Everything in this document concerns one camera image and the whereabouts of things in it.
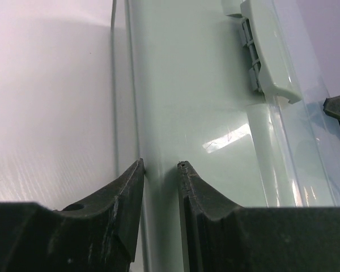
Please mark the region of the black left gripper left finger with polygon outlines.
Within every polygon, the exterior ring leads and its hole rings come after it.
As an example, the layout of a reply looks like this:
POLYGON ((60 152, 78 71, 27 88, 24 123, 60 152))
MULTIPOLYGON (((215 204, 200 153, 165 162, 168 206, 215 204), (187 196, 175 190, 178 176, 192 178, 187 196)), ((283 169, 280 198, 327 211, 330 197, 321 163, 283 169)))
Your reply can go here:
POLYGON ((0 271, 129 271, 135 260, 145 167, 63 210, 0 202, 0 271))

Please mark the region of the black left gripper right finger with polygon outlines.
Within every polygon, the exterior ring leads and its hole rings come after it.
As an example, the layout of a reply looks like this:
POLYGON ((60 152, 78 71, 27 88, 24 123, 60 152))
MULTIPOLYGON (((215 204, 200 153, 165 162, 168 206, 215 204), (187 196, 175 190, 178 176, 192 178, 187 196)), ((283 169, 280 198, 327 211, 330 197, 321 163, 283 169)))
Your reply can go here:
POLYGON ((340 207, 242 207, 177 174, 185 271, 340 271, 340 207))

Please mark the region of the green plastic tool box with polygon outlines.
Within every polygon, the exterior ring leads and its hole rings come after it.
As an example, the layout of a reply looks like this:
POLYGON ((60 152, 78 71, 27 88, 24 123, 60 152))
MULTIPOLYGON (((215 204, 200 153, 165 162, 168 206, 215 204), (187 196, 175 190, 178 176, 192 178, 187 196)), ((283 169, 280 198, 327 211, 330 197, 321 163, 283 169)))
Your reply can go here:
POLYGON ((297 1, 252 1, 275 28, 301 101, 253 91, 241 19, 224 1, 114 1, 116 168, 146 178, 131 271, 183 271, 176 168, 188 161, 242 206, 340 206, 340 127, 297 1))

